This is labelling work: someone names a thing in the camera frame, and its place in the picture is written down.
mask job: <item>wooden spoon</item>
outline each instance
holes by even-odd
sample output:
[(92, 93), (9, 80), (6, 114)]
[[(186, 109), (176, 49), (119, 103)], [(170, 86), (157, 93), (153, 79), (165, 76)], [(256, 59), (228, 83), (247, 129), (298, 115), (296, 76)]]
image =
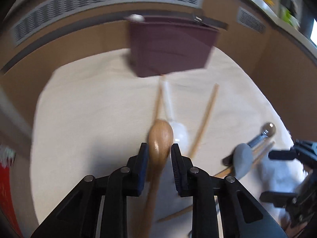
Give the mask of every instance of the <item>wooden spoon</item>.
[(154, 122), (148, 143), (152, 179), (137, 238), (148, 238), (150, 234), (159, 180), (173, 144), (173, 130), (167, 121), (157, 119)]

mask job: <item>white tablecloth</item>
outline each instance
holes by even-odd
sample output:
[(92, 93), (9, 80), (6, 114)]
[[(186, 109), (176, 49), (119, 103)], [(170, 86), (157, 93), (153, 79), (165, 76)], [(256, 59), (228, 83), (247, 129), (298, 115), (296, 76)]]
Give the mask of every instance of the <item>white tablecloth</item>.
[[(67, 193), (88, 174), (109, 175), (136, 155), (151, 126), (159, 77), (138, 78), (127, 66), (128, 49), (84, 58), (57, 69), (38, 100), (31, 153), (31, 186), (34, 207), (41, 223)], [(225, 167), (221, 159), (239, 143), (256, 136), (262, 124), (276, 124), (276, 149), (289, 149), (293, 142), (269, 101), (247, 74), (217, 48), (206, 68), (168, 74), (176, 120), (184, 124), (190, 143), (196, 135), (215, 83), (220, 85), (210, 124), (192, 160), (210, 175)], [(298, 161), (270, 162), (270, 178), (277, 183), (300, 181)], [(285, 173), (278, 176), (276, 168)], [(263, 191), (256, 169), (242, 184), (258, 199)], [(137, 221), (146, 198), (128, 198), (128, 226)], [(192, 203), (179, 198), (173, 183), (170, 160), (163, 171), (155, 219)], [(271, 214), (278, 220), (279, 211)], [(154, 224), (151, 237), (186, 237), (191, 213)]]

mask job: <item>bright light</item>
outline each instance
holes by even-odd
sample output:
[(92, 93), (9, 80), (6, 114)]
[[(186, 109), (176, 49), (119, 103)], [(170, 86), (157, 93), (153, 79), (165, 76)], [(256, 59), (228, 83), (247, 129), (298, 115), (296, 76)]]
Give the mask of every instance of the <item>bright light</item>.
[(313, 26), (313, 31), (310, 36), (310, 39), (317, 45), (317, 22), (314, 20), (314, 26)]

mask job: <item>dark gray strip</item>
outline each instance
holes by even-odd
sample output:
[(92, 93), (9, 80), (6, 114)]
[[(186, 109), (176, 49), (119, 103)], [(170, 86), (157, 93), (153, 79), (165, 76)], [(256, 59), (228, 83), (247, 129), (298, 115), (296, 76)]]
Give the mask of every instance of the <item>dark gray strip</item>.
[[(69, 33), (75, 32), (77, 30), (92, 27), (95, 25), (118, 21), (118, 20), (124, 20), (126, 17), (130, 16), (131, 14), (140, 14), (143, 16), (170, 16), (170, 17), (181, 17), (181, 18), (193, 19), (193, 15), (186, 12), (173, 12), (173, 11), (171, 12), (171, 11), (160, 11), (160, 10), (135, 10), (135, 11), (114, 12), (114, 13), (103, 14), (103, 15), (98, 15), (91, 18), (79, 20), (69, 25), (58, 28), (40, 37), (33, 43), (29, 44), (27, 47), (25, 47), (19, 53), (17, 53), (9, 62), (7, 62), (1, 69), (1, 72), (5, 74), (8, 70), (10, 70), (16, 63), (18, 63), (24, 57), (26, 57), (27, 55), (29, 55), (36, 49), (40, 48), (41, 46), (44, 46), (45, 44), (57, 38), (60, 38)], [(202, 19), (202, 21), (205, 24), (208, 24), (217, 28), (223, 28), (226, 30), (228, 28), (228, 24), (222, 21), (213, 20), (213, 19), (205, 18), (205, 17)]]

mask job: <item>metal utensil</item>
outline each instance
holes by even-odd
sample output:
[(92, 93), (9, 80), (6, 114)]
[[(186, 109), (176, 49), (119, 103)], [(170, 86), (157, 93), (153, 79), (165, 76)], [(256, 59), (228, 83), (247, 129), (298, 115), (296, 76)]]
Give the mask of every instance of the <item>metal utensil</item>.
[[(253, 149), (257, 145), (259, 145), (263, 140), (267, 138), (271, 138), (276, 132), (276, 126), (272, 122), (265, 123), (261, 128), (261, 133), (254, 137), (251, 141), (247, 143), (247, 145)], [(222, 164), (224, 166), (231, 166), (233, 162), (233, 153), (222, 160)]]

